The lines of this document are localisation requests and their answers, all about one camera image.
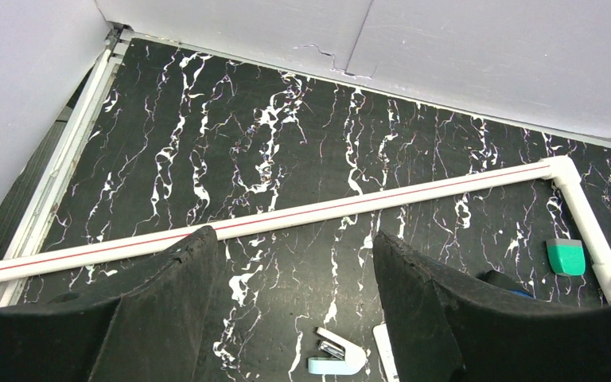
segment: white pipe fitting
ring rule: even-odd
[[[502,170],[2,260],[0,282],[163,251],[202,225],[211,225],[218,239],[226,240],[538,178],[552,179],[561,189],[563,200],[568,204],[591,254],[601,289],[611,303],[611,249],[582,191],[580,174],[568,157],[546,158],[538,163]]]
[[[551,165],[551,174],[545,179],[553,180],[561,190],[563,200],[568,204],[570,214],[591,256],[593,272],[601,284],[605,298],[611,304],[611,247],[582,190],[582,177],[573,160],[566,156],[545,158],[540,160],[540,163]]]

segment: teal eraser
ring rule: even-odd
[[[580,240],[549,239],[547,240],[547,254],[551,270],[556,275],[584,275],[586,261]]]

